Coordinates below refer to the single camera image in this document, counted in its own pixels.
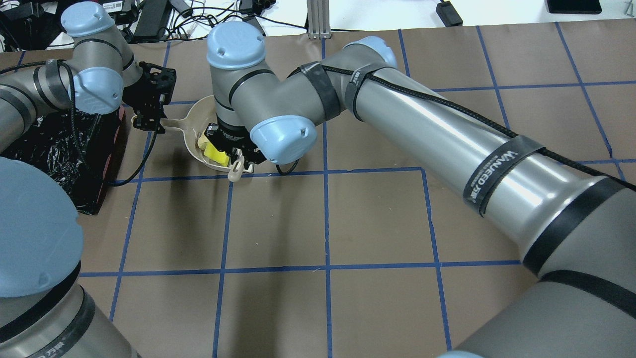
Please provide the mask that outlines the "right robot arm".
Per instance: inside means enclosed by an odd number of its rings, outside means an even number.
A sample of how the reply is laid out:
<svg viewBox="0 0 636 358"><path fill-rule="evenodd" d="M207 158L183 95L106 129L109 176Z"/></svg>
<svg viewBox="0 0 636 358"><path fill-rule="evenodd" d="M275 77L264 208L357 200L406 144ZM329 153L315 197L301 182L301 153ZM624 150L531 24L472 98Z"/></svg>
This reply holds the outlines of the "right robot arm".
<svg viewBox="0 0 636 358"><path fill-rule="evenodd" d="M245 22L207 36L219 127L286 165L344 110L380 131L506 233L538 282L446 358L633 358L635 186L560 156L436 94L397 69L382 38L348 43L279 80Z"/></svg>

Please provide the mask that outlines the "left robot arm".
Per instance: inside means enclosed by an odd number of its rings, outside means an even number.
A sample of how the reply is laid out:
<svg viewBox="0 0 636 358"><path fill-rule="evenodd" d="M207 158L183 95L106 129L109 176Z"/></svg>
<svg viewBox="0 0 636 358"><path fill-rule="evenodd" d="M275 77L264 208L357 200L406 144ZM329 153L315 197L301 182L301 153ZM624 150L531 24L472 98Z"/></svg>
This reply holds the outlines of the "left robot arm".
<svg viewBox="0 0 636 358"><path fill-rule="evenodd" d="M176 71L136 59L104 7L72 4L61 24L73 39L69 60L1 72L1 149L36 120L70 111L71 137L83 165L75 113L107 115L120 104L134 126L164 132L163 106ZM78 283L84 245L71 198L38 168L1 159L1 356L3 358L138 358L139 352Z"/></svg>

